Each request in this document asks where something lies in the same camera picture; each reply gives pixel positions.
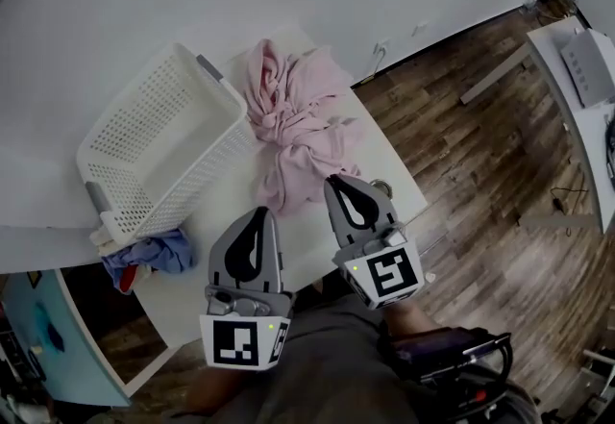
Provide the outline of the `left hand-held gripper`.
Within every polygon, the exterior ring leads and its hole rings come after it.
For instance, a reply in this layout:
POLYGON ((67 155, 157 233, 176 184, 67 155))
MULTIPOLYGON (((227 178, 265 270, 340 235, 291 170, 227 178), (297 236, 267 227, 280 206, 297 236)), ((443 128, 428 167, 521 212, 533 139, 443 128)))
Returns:
POLYGON ((246 212, 215 241, 207 312, 199 318, 208 366, 263 371, 278 364, 291 324, 282 274, 278 221, 266 207, 246 212))

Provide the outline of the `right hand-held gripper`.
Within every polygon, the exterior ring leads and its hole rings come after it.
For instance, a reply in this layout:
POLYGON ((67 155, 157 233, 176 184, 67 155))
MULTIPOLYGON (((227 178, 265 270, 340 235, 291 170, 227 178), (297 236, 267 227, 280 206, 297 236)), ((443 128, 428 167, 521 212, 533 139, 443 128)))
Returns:
POLYGON ((396 223, 384 192, 359 178, 333 174, 325 180, 324 196, 337 244, 347 245, 332 261, 368 309, 396 304, 424 286, 415 241, 396 223))

